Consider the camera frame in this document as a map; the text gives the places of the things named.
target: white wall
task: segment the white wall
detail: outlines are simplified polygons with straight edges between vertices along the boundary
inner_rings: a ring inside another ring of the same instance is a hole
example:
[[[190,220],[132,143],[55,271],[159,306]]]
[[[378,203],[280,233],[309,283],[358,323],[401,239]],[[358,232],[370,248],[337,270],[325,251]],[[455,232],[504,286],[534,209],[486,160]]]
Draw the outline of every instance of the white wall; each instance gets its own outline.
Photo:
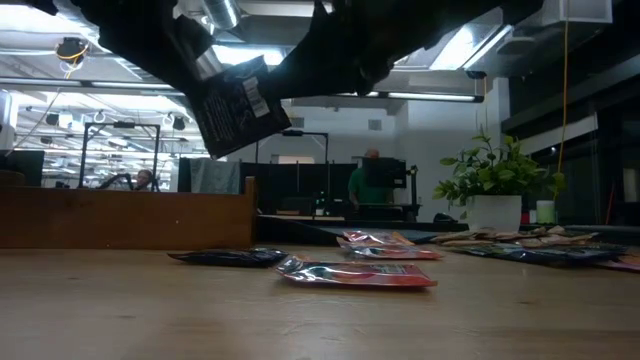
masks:
[[[438,181],[451,177],[453,169],[440,159],[455,156],[474,146],[471,140],[480,125],[486,127],[494,145],[501,143],[501,120],[508,117],[508,83],[496,79],[483,104],[409,101],[396,121],[394,144],[398,158],[418,166],[417,196],[423,205],[418,221],[431,222],[438,212],[459,218],[464,209],[448,209],[446,200],[432,200]],[[408,201],[410,189],[400,194]]]
[[[305,119],[304,131],[329,133],[329,161],[350,163],[353,156],[363,156],[368,148],[378,148],[382,156],[395,155],[395,117],[383,109],[340,109],[293,107],[290,117]],[[369,119],[382,120],[382,131],[370,131]],[[272,155],[312,156],[316,163],[324,162],[324,137],[283,137],[274,135],[260,141],[258,161],[268,163]],[[227,161],[255,161],[255,145],[247,146],[227,156]]]

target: wooden partition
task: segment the wooden partition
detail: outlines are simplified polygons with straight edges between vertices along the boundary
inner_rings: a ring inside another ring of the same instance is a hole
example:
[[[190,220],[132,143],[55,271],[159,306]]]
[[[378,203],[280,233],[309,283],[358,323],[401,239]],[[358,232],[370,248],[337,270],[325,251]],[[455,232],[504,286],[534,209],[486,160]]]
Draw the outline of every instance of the wooden partition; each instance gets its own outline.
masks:
[[[0,187],[0,248],[199,250],[253,243],[245,195]]]

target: white container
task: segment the white container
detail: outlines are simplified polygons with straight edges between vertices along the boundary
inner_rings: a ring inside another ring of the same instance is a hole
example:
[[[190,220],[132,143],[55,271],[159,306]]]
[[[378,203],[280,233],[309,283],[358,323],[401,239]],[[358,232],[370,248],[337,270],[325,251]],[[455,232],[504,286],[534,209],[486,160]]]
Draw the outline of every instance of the white container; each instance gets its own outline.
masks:
[[[536,210],[529,210],[529,224],[538,223],[538,212]]]
[[[518,231],[521,212],[522,196],[479,195],[467,200],[467,222],[471,230]]]

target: man in green shirt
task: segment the man in green shirt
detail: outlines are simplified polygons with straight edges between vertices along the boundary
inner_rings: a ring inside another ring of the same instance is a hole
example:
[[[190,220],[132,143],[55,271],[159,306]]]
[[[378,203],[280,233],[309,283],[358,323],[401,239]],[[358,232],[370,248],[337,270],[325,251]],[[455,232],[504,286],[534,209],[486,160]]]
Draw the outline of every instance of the man in green shirt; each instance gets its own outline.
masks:
[[[370,159],[380,157],[377,149],[369,149],[364,155]],[[393,190],[388,188],[370,187],[367,185],[363,168],[353,171],[349,179],[349,199],[356,210],[360,204],[386,204],[393,201]]]

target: green cup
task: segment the green cup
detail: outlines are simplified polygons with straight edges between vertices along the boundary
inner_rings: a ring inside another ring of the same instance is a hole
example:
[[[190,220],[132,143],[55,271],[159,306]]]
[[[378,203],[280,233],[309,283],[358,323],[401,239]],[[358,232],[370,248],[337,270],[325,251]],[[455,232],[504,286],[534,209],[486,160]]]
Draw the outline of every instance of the green cup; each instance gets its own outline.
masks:
[[[538,224],[556,223],[556,203],[551,200],[539,200],[536,202]]]

